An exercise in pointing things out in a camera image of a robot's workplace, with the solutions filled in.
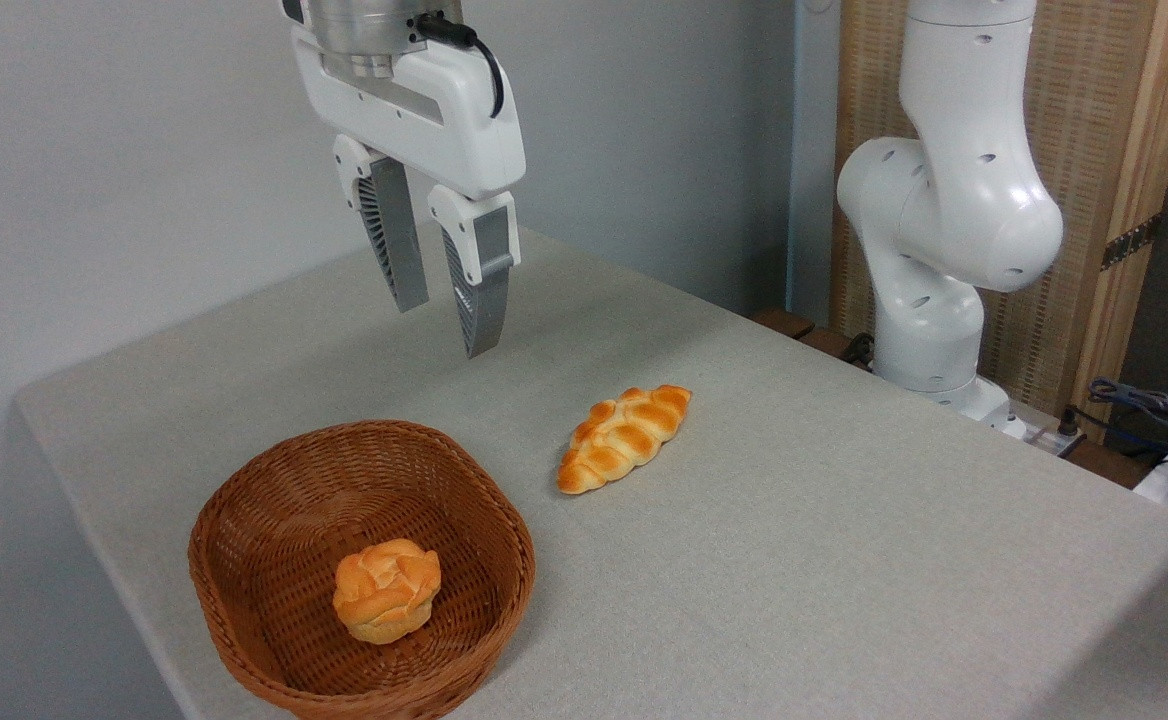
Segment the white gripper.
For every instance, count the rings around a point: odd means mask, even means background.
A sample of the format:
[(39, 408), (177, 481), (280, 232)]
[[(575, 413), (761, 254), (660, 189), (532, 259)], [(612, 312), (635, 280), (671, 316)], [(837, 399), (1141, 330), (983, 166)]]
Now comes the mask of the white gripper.
[(503, 191), (524, 176), (524, 146), (500, 61), (456, 1), (284, 1), (281, 14), (311, 106), (342, 133), (333, 155), (343, 195), (397, 309), (429, 300), (405, 164), (439, 182), (427, 205), (466, 354), (484, 354), (500, 342), (521, 261)]

